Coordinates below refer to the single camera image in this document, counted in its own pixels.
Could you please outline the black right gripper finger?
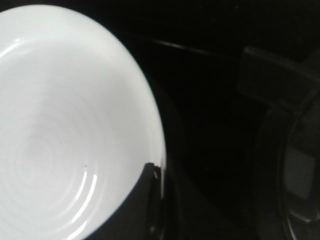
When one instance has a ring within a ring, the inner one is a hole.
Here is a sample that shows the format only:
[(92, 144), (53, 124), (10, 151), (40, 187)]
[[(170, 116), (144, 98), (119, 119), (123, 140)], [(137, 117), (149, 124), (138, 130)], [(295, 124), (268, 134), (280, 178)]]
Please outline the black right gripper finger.
[(161, 169), (146, 163), (128, 197), (89, 240), (163, 239)]

